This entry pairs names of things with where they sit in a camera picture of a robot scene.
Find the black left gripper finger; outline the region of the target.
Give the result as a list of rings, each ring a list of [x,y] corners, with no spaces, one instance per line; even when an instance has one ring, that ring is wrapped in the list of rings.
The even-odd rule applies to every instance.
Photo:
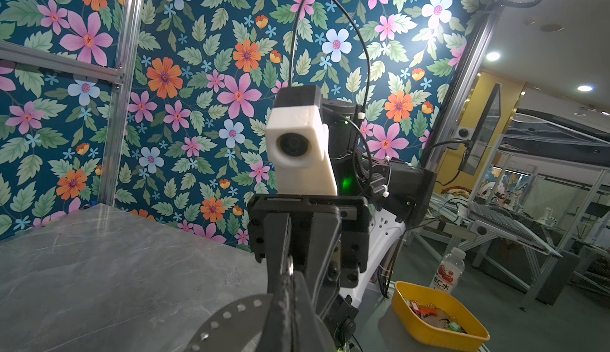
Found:
[[[324,322],[315,312],[304,275],[288,257],[274,286],[259,340],[260,351],[335,351]]]

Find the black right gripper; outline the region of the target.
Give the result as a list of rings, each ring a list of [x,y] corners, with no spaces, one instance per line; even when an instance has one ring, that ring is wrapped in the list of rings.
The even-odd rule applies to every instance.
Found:
[[[247,204],[251,249],[267,261],[273,293],[292,261],[290,293],[298,319],[327,315],[339,288],[367,270],[368,201],[362,196],[256,194]]]

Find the large keyring with yellow sleeve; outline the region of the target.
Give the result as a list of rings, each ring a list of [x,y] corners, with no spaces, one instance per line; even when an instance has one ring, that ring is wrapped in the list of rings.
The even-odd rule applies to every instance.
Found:
[[[227,304],[206,320],[184,351],[243,351],[260,335],[273,294],[256,294]]]

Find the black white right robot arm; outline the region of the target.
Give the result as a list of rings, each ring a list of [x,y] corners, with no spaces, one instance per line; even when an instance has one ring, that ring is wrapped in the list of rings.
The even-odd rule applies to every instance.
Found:
[[[345,344],[364,288],[426,213],[435,174],[374,158],[359,114],[355,104],[325,99],[271,111],[265,137],[277,192],[247,206],[273,298],[263,328],[271,350]]]

